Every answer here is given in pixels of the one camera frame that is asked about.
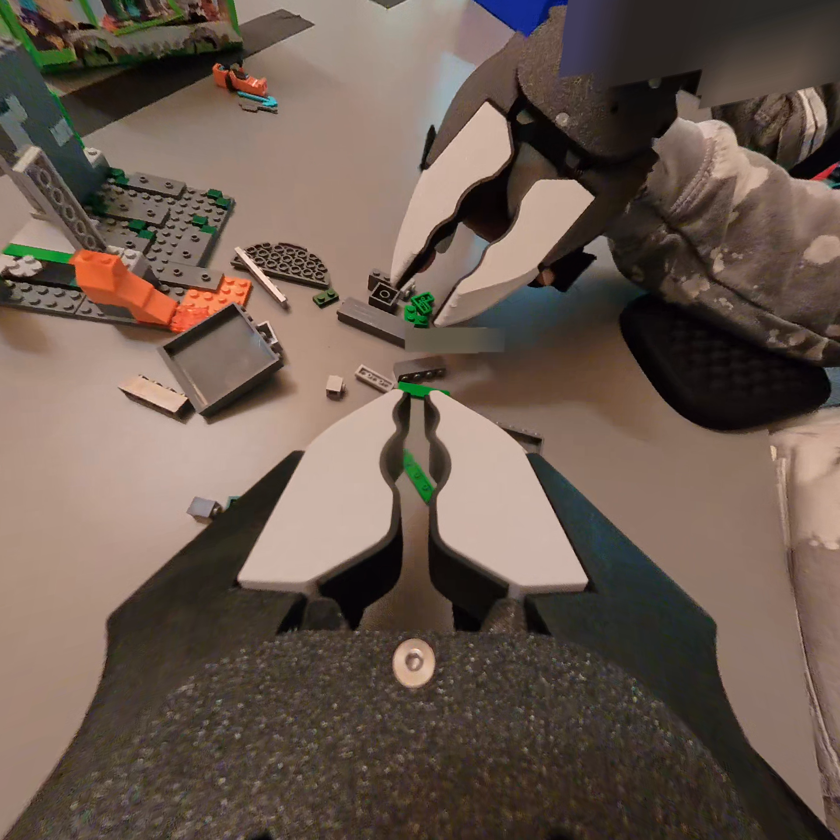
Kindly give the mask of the dark grey lego window frame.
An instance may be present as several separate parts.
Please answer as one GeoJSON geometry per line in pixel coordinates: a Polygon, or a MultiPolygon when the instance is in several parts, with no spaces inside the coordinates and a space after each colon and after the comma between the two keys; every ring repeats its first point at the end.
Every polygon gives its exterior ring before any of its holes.
{"type": "Polygon", "coordinates": [[[220,413],[284,365],[282,354],[236,303],[176,334],[158,352],[202,417],[220,413]]]}

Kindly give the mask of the person's bleached grey clothing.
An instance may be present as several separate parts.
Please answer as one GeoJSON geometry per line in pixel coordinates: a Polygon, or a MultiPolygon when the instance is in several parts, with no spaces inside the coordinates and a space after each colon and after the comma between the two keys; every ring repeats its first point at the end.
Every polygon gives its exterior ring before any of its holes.
{"type": "Polygon", "coordinates": [[[839,791],[839,409],[770,437],[823,794],[839,791]]]}

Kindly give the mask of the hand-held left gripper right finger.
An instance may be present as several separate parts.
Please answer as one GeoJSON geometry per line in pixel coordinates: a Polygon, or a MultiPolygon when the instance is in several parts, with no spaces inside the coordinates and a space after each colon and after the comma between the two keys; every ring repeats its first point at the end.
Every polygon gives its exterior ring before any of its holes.
{"type": "Polygon", "coordinates": [[[526,451],[443,392],[427,396],[433,544],[511,597],[589,583],[526,451]]]}

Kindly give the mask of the dark grey half-round lego plate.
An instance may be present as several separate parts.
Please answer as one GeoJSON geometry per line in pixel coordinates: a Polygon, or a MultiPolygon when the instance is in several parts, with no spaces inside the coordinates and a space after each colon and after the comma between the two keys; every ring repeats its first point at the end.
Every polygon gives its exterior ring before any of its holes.
{"type": "Polygon", "coordinates": [[[272,279],[326,290],[332,287],[321,259],[299,245],[263,242],[245,248],[248,257],[272,279]]]}

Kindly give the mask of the small orange lego piece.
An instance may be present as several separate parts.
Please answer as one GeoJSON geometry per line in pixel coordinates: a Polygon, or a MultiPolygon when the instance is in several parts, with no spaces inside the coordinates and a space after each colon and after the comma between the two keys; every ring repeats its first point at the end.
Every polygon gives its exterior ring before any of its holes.
{"type": "Polygon", "coordinates": [[[217,62],[213,65],[213,80],[222,89],[233,91],[244,97],[267,97],[267,80],[253,77],[244,70],[241,62],[224,65],[217,62]]]}

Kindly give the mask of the thin light grey lego plate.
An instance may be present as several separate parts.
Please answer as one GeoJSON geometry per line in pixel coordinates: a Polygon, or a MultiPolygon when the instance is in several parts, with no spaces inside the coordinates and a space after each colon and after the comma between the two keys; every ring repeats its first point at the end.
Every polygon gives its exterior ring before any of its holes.
{"type": "Polygon", "coordinates": [[[265,272],[256,264],[256,262],[247,254],[247,252],[240,247],[234,248],[236,258],[241,262],[242,266],[247,269],[248,273],[263,287],[263,289],[272,296],[276,302],[286,311],[290,310],[290,303],[286,295],[284,295],[275,286],[273,281],[268,278],[265,272]]]}

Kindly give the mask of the green lego plate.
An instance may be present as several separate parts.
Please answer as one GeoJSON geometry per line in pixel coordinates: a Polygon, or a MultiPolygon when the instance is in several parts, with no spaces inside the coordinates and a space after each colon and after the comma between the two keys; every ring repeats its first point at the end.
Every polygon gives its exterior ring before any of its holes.
{"type": "Polygon", "coordinates": [[[423,503],[428,507],[434,498],[436,491],[435,484],[420,466],[414,455],[406,448],[403,450],[402,465],[406,477],[413,485],[423,503]]]}

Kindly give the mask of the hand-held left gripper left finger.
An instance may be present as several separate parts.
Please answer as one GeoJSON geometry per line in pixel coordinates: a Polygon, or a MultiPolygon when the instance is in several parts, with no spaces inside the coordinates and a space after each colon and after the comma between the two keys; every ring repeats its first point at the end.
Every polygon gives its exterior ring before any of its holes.
{"type": "Polygon", "coordinates": [[[401,524],[409,396],[389,391],[304,452],[238,573],[245,589],[313,594],[383,549],[401,524]]]}

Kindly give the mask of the grey lego baseplate build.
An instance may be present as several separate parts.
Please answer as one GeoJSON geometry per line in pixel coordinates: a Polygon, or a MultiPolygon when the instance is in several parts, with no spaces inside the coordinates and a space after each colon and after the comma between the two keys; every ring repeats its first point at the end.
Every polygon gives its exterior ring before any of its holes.
{"type": "Polygon", "coordinates": [[[70,264],[82,249],[120,256],[177,305],[188,289],[218,289],[224,273],[208,262],[233,212],[230,196],[112,168],[77,136],[28,52],[10,37],[2,37],[1,77],[2,173],[31,209],[2,246],[2,308],[162,329],[99,311],[70,264]]]}

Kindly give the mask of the person's right forearm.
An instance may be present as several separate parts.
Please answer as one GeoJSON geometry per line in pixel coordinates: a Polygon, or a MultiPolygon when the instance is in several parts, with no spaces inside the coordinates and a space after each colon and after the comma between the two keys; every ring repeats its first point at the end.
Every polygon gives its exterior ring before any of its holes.
{"type": "Polygon", "coordinates": [[[605,237],[640,288],[766,350],[839,365],[839,198],[791,171],[838,138],[838,83],[678,118],[605,237]]]}

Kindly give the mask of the lego set box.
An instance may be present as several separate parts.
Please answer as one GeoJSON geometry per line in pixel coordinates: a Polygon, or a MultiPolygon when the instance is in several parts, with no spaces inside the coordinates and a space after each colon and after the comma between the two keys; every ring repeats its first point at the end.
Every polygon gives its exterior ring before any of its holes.
{"type": "Polygon", "coordinates": [[[233,1],[2,1],[1,18],[46,74],[243,45],[233,1]]]}

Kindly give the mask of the orange lego plate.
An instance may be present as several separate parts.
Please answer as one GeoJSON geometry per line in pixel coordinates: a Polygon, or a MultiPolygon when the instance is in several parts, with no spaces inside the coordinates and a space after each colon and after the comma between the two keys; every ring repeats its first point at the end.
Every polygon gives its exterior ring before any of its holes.
{"type": "Polygon", "coordinates": [[[173,333],[185,332],[231,303],[245,308],[252,289],[251,280],[226,275],[222,275],[215,291],[188,289],[175,309],[169,330],[173,333]]]}

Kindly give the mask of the blue storage bin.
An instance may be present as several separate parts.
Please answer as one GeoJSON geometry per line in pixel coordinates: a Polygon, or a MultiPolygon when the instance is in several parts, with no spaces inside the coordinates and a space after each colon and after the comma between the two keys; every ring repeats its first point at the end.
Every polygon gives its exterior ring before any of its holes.
{"type": "Polygon", "coordinates": [[[524,35],[546,21],[555,7],[565,7],[567,1],[476,1],[494,18],[510,29],[524,35]]]}

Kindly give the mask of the dark grey long lego brick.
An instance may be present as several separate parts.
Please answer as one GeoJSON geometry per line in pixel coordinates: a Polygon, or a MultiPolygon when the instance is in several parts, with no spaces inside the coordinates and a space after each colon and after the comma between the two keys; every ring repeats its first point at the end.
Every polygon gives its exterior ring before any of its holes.
{"type": "Polygon", "coordinates": [[[337,310],[337,317],[354,329],[386,341],[401,350],[406,348],[407,322],[372,305],[348,297],[337,310]]]}

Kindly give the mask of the orange lego slope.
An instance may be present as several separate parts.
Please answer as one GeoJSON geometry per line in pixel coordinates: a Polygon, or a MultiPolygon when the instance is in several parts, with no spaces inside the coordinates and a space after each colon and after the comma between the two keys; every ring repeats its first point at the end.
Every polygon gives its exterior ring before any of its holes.
{"type": "Polygon", "coordinates": [[[78,250],[71,258],[76,283],[100,312],[128,323],[168,329],[176,301],[135,274],[120,256],[78,250]]]}

